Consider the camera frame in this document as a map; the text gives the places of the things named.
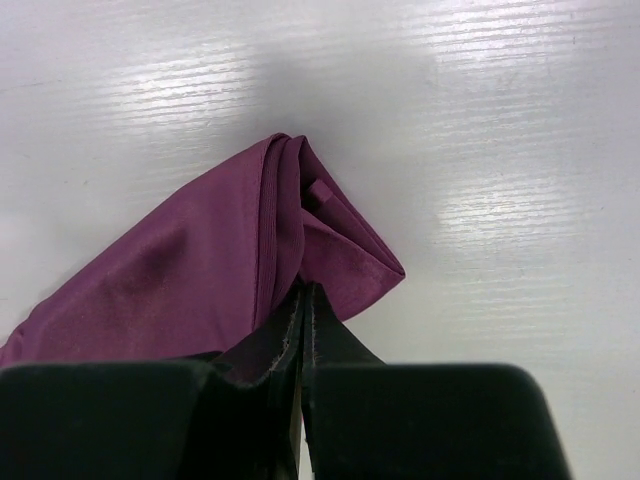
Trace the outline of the purple cloth napkin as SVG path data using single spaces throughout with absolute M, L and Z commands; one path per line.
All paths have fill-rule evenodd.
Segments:
M 37 305 L 1 363 L 224 351 L 296 281 L 321 284 L 344 321 L 404 276 L 308 140 L 276 134 L 180 188 Z

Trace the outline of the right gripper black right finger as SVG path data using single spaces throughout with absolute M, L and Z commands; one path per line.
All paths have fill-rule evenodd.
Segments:
M 330 365 L 370 366 L 384 362 L 336 316 L 323 286 L 305 286 L 302 372 Z

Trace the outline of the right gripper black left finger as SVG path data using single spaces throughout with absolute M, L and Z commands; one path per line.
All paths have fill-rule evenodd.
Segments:
M 292 362 L 300 342 L 304 293 L 303 286 L 295 285 L 264 324 L 212 361 L 225 381 L 252 388 Z

